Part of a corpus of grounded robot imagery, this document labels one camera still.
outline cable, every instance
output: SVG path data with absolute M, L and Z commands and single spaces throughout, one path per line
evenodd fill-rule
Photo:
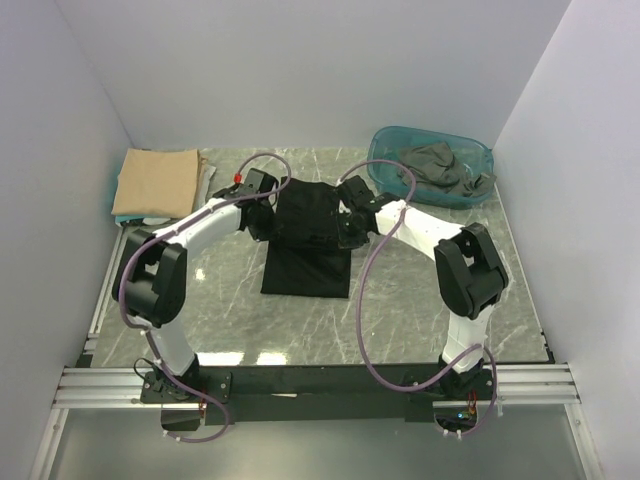
M 174 439 L 176 439 L 178 441 L 182 441 L 182 442 L 185 442 L 185 443 L 205 443 L 205 442 L 208 442 L 208 441 L 211 441 L 211 440 L 215 440 L 216 438 L 222 436 L 227 431 L 227 429 L 229 428 L 229 425 L 231 425 L 231 414 L 229 413 L 229 410 L 219 400 L 217 400 L 216 398 L 214 398 L 214 397 L 212 397 L 212 396 L 210 396 L 210 395 L 208 395 L 208 394 L 206 394 L 204 392 L 199 392 L 198 390 L 195 390 L 195 389 L 189 387 L 188 385 L 182 383 L 180 380 L 178 380 L 173 375 L 173 373 L 169 370 L 169 368 L 167 367 L 165 362 L 162 360 L 162 356 L 160 355 L 160 351 L 158 350 L 158 346 L 156 345 L 155 340 L 151 336 L 151 332 L 149 331 L 148 327 L 145 326 L 145 325 L 136 325 L 135 323 L 131 322 L 131 320 L 129 320 L 129 316 L 127 314 L 127 304 L 126 304 L 126 295 L 125 295 L 126 285 L 127 285 L 127 282 L 129 281 L 129 279 L 131 278 L 131 274 L 133 273 L 133 269 L 134 269 L 135 265 L 138 263 L 138 260 L 140 259 L 142 254 L 144 252 L 146 252 L 147 250 L 149 250 L 150 248 L 152 248 L 154 245 L 157 245 L 160 242 L 163 242 L 163 241 L 165 241 L 165 240 L 167 240 L 167 239 L 169 239 L 169 238 L 171 238 L 171 237 L 173 237 L 175 235 L 178 235 L 180 232 L 184 231 L 184 229 L 189 228 L 192 225 L 195 225 L 200 220 L 202 220 L 203 218 L 205 218 L 208 215 L 212 214 L 216 210 L 219 210 L 220 208 L 226 207 L 228 205 L 233 205 L 235 203 L 242 202 L 242 201 L 245 201 L 245 200 L 259 200 L 261 198 L 268 198 L 271 195 L 273 195 L 274 193 L 278 194 L 282 190 L 284 190 L 284 188 L 291 181 L 291 177 L 292 177 L 291 166 L 289 165 L 289 163 L 287 163 L 287 161 L 284 158 L 282 158 L 280 155 L 277 155 L 275 153 L 263 152 L 263 153 L 256 153 L 255 155 L 251 155 L 244 162 L 242 162 L 242 164 L 240 165 L 240 167 L 238 168 L 238 170 L 236 172 L 236 176 L 240 175 L 240 173 L 242 172 L 244 167 L 246 167 L 250 162 L 252 162 L 253 160 L 255 160 L 256 158 L 259 158 L 259 157 L 273 157 L 276 160 L 280 161 L 284 165 L 284 168 L 287 171 L 287 177 L 279 187 L 277 187 L 275 190 L 271 190 L 269 192 L 256 193 L 256 194 L 252 194 L 252 195 L 245 195 L 243 197 L 233 198 L 233 199 L 229 199 L 229 200 L 225 200 L 223 202 L 217 203 L 214 206 L 212 206 L 211 208 L 209 208 L 208 210 L 205 210 L 205 211 L 201 212 L 199 215 L 196 215 L 195 217 L 193 217 L 189 221 L 183 223 L 182 225 L 177 227 L 175 230 L 171 230 L 171 231 L 168 231 L 168 232 L 164 233 L 163 235 L 159 235 L 157 237 L 154 237 L 153 239 L 151 239 L 147 243 L 143 244 L 131 256 L 131 258 L 127 262 L 127 265 L 125 266 L 125 268 L 124 268 L 124 270 L 122 272 L 122 278 L 120 279 L 120 286 L 118 287 L 118 303 L 119 303 L 119 307 L 120 307 L 120 316 L 122 317 L 122 320 L 124 321 L 125 325 L 127 325 L 129 328 L 145 331 L 145 337 L 147 338 L 147 341 L 149 342 L 149 347 L 151 348 L 151 351 L 153 352 L 153 355 L 155 356 L 155 358 L 158 360 L 160 368 L 164 372 L 165 376 L 175 386 L 177 386 L 178 388 L 184 390 L 185 392 L 188 392 L 188 393 L 190 393 L 192 395 L 195 395 L 196 397 L 206 401 L 207 403 L 212 403 L 217 408 L 219 408 L 222 411 L 223 415 L 224 415 L 224 422 L 225 423 L 222 426 L 222 428 L 218 432 L 216 432 L 213 435 L 210 435 L 208 437 L 204 437 L 204 438 L 185 438 L 185 437 L 181 437 L 181 436 L 177 435 L 174 432 L 167 432 L 167 435 L 170 436 L 171 438 L 174 438 Z
M 364 167 L 366 165 L 369 165 L 370 163 L 386 163 L 386 164 L 393 165 L 393 166 L 398 167 L 401 170 L 403 170 L 409 176 L 409 178 L 411 179 L 411 187 L 409 188 L 409 193 L 407 194 L 407 196 L 405 198 L 405 202 L 408 203 L 411 200 L 411 198 L 413 197 L 413 194 L 414 194 L 414 192 L 416 190 L 416 178 L 415 178 L 415 176 L 414 176 L 414 174 L 413 174 L 413 172 L 411 170 L 409 170 L 407 167 L 405 167 L 401 163 L 394 162 L 392 160 L 376 159 L 376 160 L 368 160 L 366 162 L 359 163 L 359 164 L 351 167 L 345 173 L 343 173 L 342 176 L 340 177 L 340 179 L 338 180 L 338 183 L 342 183 L 344 181 L 344 179 L 349 174 L 351 174 L 353 171 L 357 170 L 358 168 L 361 168 L 361 167 Z M 382 241 L 376 246 L 376 248 L 373 250 L 373 253 L 369 256 L 369 258 L 367 259 L 367 261 L 366 261 L 366 263 L 364 265 L 363 274 L 362 274 L 362 280 L 360 281 L 360 288 L 358 290 L 358 297 L 357 297 L 357 300 L 356 300 L 356 337 L 357 337 L 357 340 L 358 340 L 358 348 L 360 350 L 360 355 L 362 356 L 362 360 L 364 360 L 364 363 L 365 363 L 365 365 L 367 367 L 367 370 L 369 370 L 369 373 L 371 373 L 373 378 L 375 378 L 378 381 L 378 383 L 380 383 L 384 387 L 387 387 L 388 389 L 396 391 L 396 392 L 414 393 L 414 392 L 419 392 L 421 390 L 424 390 L 424 389 L 432 386 L 433 384 L 438 382 L 442 377 L 444 377 L 451 369 L 453 369 L 453 367 L 460 360 L 462 360 L 465 356 L 467 356 L 471 352 L 473 352 L 475 350 L 478 350 L 480 348 L 483 348 L 483 347 L 480 344 L 471 345 L 469 348 L 467 348 L 465 351 L 463 351 L 460 355 L 458 355 L 456 358 L 454 358 L 446 367 L 444 367 L 442 370 L 440 370 L 437 374 L 435 374 L 430 379 L 428 379 L 425 382 L 422 382 L 422 383 L 420 383 L 418 385 L 402 386 L 402 385 L 396 385 L 394 383 L 391 383 L 388 380 L 386 380 L 385 378 L 383 378 L 376 371 L 375 367 L 371 363 L 371 360 L 369 359 L 369 355 L 367 355 L 367 351 L 366 351 L 366 348 L 365 348 L 365 345 L 364 345 L 364 338 L 363 338 L 363 335 L 362 335 L 362 300 L 364 298 L 364 288 L 365 288 L 365 285 L 367 283 L 367 277 L 369 276 L 369 272 L 371 271 L 371 267 L 373 266 L 373 263 L 375 262 L 376 258 L 380 254 L 380 251 L 385 247 L 385 245 L 389 242 L 389 240 L 391 240 L 391 238 L 393 238 L 393 235 L 398 231 L 398 229 L 400 228 L 400 226 L 404 222 L 404 217 L 406 215 L 407 207 L 408 207 L 408 205 L 405 205 L 405 207 L 400 212 L 400 217 L 398 218 L 398 221 L 396 222 L 396 224 L 389 231 L 389 233 L 387 233 L 383 237 Z M 491 397 L 491 403 L 489 404 L 489 409 L 483 415 L 483 417 L 480 419 L 480 421 L 478 421 L 476 426 L 473 427 L 470 430 L 467 430 L 466 432 L 463 432 L 462 435 L 468 435 L 468 434 L 476 431 L 476 429 L 480 425 L 482 425 L 484 423 L 485 418 L 490 413 L 490 411 L 493 410 L 493 406 L 494 406 L 494 404 L 496 402 L 497 393 L 498 393 L 498 390 L 497 390 L 498 389 L 497 366 L 496 366 L 495 359 L 493 358 L 493 355 L 491 354 L 491 352 L 489 352 L 489 349 L 487 347 L 484 347 L 484 351 L 487 353 L 487 355 L 489 356 L 489 359 L 491 360 L 491 369 L 492 369 L 492 373 L 493 373 L 493 394 L 492 394 L 492 397 Z
M 153 367 L 153 362 L 151 360 L 149 360 L 148 358 L 144 358 L 144 357 L 140 357 L 140 358 L 136 358 L 136 361 L 133 362 L 133 373 L 135 373 L 136 375 L 138 375 L 142 380 L 144 380 L 144 375 L 142 375 L 139 371 L 138 371 L 138 362 L 142 360 L 143 362 L 146 362 L 147 365 L 149 365 L 150 367 Z

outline blue plastic basin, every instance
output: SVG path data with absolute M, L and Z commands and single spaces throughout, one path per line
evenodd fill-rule
M 447 142 L 456 160 L 465 165 L 471 176 L 493 173 L 493 155 L 491 150 L 482 143 L 456 135 L 407 127 L 386 127 L 379 130 L 371 141 L 367 160 L 383 158 L 397 162 L 397 152 L 400 148 L 418 147 L 439 142 Z M 398 169 L 393 165 L 372 163 L 367 166 L 367 173 L 379 193 L 389 192 L 403 198 L 409 193 L 409 187 L 402 183 L 402 179 L 398 176 Z M 439 207 L 466 209 L 484 202 L 492 193 L 493 189 L 478 197 L 462 197 L 434 192 L 418 186 L 412 201 Z

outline gray cloth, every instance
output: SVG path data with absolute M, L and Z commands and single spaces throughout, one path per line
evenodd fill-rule
M 479 197 L 491 191 L 496 182 L 492 173 L 472 177 L 445 142 L 401 148 L 398 158 L 415 175 L 419 188 L 434 192 Z M 411 179 L 404 170 L 398 169 L 398 176 L 405 185 L 411 185 Z

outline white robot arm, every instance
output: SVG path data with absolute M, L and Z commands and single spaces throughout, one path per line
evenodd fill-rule
M 234 195 L 268 192 L 276 179 L 251 169 L 244 184 L 225 189 L 201 210 L 178 224 L 156 231 L 133 232 L 127 241 L 113 296 L 117 298 L 124 265 L 150 238 L 176 230 Z M 394 238 L 410 245 L 436 262 L 443 300 L 451 310 L 447 343 L 442 361 L 452 362 L 472 345 L 484 345 L 487 322 L 494 304 L 500 299 L 508 279 L 486 229 L 468 227 L 439 220 L 402 200 L 383 194 L 374 197 L 360 177 L 352 177 L 338 187 L 346 207 L 338 215 L 340 244 L 357 248 L 368 242 L 368 233 L 385 235 L 406 210 L 404 223 Z M 268 240 L 273 211 L 266 199 L 240 202 L 219 208 L 178 235 L 149 249 L 139 260 L 127 281 L 126 301 L 129 320 L 151 334 L 165 366 L 173 375 L 188 381 L 197 375 L 198 360 L 184 334 L 179 312 L 184 303 L 186 265 L 213 242 L 238 230 L 248 228 L 252 236 Z M 482 350 L 467 355 L 454 366 L 462 374 L 476 367 Z

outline marble surface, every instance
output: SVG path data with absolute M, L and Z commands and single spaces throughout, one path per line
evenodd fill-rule
M 205 150 L 216 167 L 212 190 L 231 183 L 235 168 L 255 149 Z M 334 183 L 366 158 L 363 148 L 276 149 L 297 178 Z M 279 174 L 276 160 L 257 168 Z M 365 169 L 360 174 L 368 180 Z M 415 205 L 443 220 L 485 224 L 511 279 L 488 327 L 488 345 L 498 361 L 546 361 L 544 337 L 497 194 L 464 211 Z M 350 298 L 321 299 L 260 294 L 266 244 L 247 232 L 229 235 L 189 266 L 185 331 L 205 364 L 360 363 L 355 335 L 355 299 L 364 260 L 379 239 L 353 252 Z M 436 361 L 444 346 L 449 312 L 439 296 L 435 264 L 398 241 L 378 257 L 367 282 L 363 329 L 375 362 Z M 92 366 L 131 366 L 150 357 L 137 332 L 125 327 L 109 299 Z

